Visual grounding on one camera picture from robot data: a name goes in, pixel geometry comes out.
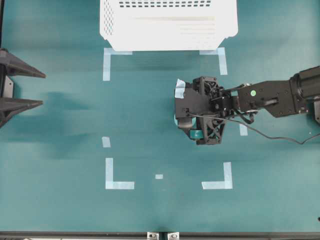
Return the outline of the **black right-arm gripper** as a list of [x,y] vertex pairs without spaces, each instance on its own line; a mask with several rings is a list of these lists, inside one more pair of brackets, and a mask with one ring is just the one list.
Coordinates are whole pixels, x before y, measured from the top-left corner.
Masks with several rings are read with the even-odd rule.
[[200,94],[204,101],[196,107],[195,123],[189,130],[189,138],[197,145],[217,145],[222,143],[226,121],[240,117],[239,97],[232,96],[232,92],[242,86],[224,89],[218,85],[216,77],[201,76],[192,81],[192,88]]

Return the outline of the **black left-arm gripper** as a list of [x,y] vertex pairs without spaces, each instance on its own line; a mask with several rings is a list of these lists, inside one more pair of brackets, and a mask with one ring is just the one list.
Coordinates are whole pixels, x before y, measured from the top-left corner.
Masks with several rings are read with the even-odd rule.
[[0,127],[2,128],[13,116],[41,106],[42,100],[13,98],[14,82],[8,76],[26,76],[46,78],[46,75],[11,54],[7,49],[0,49]]

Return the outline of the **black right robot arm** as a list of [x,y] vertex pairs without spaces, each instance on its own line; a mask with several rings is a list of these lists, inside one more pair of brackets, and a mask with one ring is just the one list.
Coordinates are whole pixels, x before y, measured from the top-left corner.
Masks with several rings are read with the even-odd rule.
[[320,68],[312,67],[288,80],[267,80],[233,88],[219,85],[215,77],[201,76],[182,85],[175,98],[179,129],[197,145],[221,144],[227,122],[249,127],[265,109],[275,118],[305,114],[308,104],[320,100]]

